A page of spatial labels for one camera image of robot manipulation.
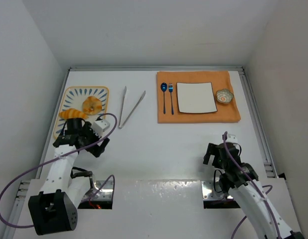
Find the striped orange croissant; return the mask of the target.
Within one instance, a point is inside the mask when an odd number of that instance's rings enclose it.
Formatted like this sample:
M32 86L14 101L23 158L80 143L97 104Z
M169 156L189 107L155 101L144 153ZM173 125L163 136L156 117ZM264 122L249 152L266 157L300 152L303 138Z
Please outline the striped orange croissant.
M74 108L70 108L68 110L60 112L59 116L64 120L74 119L74 118L81 118L86 120L88 118L88 115Z

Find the round glazed bread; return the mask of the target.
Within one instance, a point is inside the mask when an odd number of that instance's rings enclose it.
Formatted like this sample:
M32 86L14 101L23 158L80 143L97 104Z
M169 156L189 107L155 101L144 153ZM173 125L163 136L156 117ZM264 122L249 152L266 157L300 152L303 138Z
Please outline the round glazed bread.
M83 103L82 103L82 110L83 113L87 115L96 115L102 110L102 102L96 98L95 96L89 96Z

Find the metal tongs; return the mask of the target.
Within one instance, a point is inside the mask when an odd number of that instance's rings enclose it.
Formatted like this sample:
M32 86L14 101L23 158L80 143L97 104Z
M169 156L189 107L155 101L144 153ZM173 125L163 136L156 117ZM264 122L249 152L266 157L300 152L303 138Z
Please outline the metal tongs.
M142 100L146 96L146 91L143 91L142 94L139 96L139 98L136 100L130 99L130 93L127 88L127 86L123 89L123 96L121 101L121 109L120 109L120 116L119 116L119 129L122 129L130 117L134 114L135 110L139 106L139 104L142 102Z

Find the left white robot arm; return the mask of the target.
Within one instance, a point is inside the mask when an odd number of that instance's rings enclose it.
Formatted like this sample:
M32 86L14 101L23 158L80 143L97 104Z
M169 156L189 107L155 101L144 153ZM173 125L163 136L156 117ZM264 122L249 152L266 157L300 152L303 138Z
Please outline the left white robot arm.
M109 126L102 118L93 123L82 118L66 120L53 143L57 160L52 163L38 195L28 201L37 235L75 230L80 204L89 202L103 189L103 186L96 187L92 171L77 169L74 172L74 162L82 150L94 157L104 152L110 140L102 134Z

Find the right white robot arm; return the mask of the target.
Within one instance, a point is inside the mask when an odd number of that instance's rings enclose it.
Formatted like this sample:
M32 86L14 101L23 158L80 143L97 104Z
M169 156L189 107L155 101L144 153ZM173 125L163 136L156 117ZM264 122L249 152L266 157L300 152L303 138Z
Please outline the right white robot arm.
M218 181L213 183L214 191L232 197L216 203L235 202L260 239L303 239L302 233L293 231L279 215L264 192L256 171L241 161L240 154L241 149L236 143L208 144L203 164L207 165L213 156L212 166L221 172Z

